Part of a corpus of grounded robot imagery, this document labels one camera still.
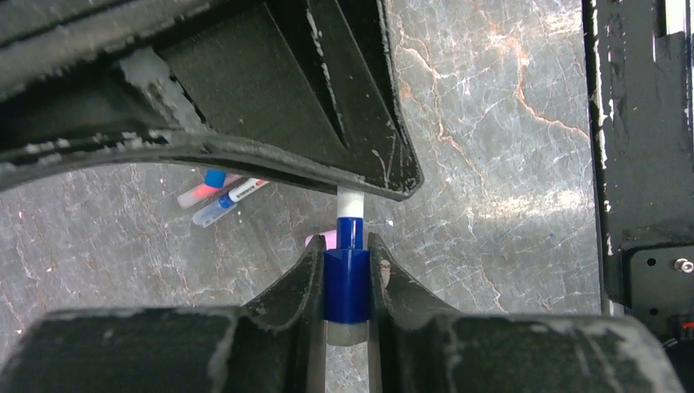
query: marble floor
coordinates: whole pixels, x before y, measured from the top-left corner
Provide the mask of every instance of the marble floor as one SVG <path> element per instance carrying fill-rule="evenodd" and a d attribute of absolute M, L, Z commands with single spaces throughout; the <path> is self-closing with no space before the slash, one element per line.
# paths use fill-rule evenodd
<path fill-rule="evenodd" d="M 599 312 L 579 0 L 386 0 L 426 176 L 367 198 L 367 229 L 466 313 Z M 270 185 L 213 227 L 175 197 L 200 169 L 116 165 L 0 194 L 0 358 L 65 307 L 244 303 L 332 227 L 335 198 Z M 365 391 L 364 345 L 329 348 L 329 391 Z"/>

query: mounting plate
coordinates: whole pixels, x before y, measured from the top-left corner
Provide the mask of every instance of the mounting plate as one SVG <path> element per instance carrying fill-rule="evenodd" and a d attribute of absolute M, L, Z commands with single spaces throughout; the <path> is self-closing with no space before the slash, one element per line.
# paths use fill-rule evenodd
<path fill-rule="evenodd" d="M 694 246 L 637 251 L 629 261 L 633 316 L 660 339 L 672 335 L 670 317 L 694 309 L 694 273 L 674 268 L 680 258 L 694 260 Z"/>

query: blue marker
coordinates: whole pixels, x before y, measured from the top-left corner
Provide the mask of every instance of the blue marker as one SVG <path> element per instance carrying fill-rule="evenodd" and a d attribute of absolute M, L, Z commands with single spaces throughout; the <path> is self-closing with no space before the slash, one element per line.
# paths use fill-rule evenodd
<path fill-rule="evenodd" d="M 202 228 L 207 228 L 221 219 L 226 213 L 234 210 L 237 207 L 237 203 L 258 191 L 261 187 L 268 185 L 266 180 L 259 178 L 248 178 L 242 182 L 238 187 L 233 188 L 231 191 L 224 193 L 219 197 L 217 201 L 210 203 L 209 205 L 198 210 L 193 215 L 193 223 L 195 225 L 200 225 Z"/>
<path fill-rule="evenodd" d="M 364 250 L 364 193 L 337 188 L 337 248 L 324 251 L 326 341 L 354 346 L 367 340 L 369 251 Z"/>

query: white marker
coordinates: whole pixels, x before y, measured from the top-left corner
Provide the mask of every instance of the white marker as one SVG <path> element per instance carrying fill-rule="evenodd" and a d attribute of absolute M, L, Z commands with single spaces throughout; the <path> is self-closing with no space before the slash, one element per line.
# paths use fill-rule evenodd
<path fill-rule="evenodd" d="M 221 219 L 226 213 L 234 210 L 237 207 L 237 203 L 258 191 L 261 187 L 269 184 L 268 181 L 259 178 L 248 178 L 238 187 L 233 188 L 231 191 L 220 196 L 217 201 L 210 203 L 209 205 L 198 210 L 193 215 L 193 223 L 195 225 L 200 225 L 202 228 L 207 228 L 214 224 L 218 219 Z"/>

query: pink object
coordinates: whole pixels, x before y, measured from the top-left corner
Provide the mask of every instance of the pink object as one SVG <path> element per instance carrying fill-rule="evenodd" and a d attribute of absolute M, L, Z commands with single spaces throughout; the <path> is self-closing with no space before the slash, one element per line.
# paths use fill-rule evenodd
<path fill-rule="evenodd" d="M 214 195 L 217 191 L 221 190 L 222 188 L 216 188 L 216 187 L 211 187 L 208 186 L 207 184 L 201 184 L 197 186 L 196 191 L 195 191 L 195 198 L 200 198 L 200 199 L 205 199 L 206 197 L 209 197 L 210 195 Z"/>
<path fill-rule="evenodd" d="M 335 250 L 337 248 L 337 230 L 333 229 L 331 231 L 318 233 L 318 235 L 323 235 L 326 238 L 326 250 Z M 304 240 L 304 247 L 309 245 L 309 242 L 311 242 L 314 236 L 316 235 L 314 234 L 306 237 L 306 240 Z"/>

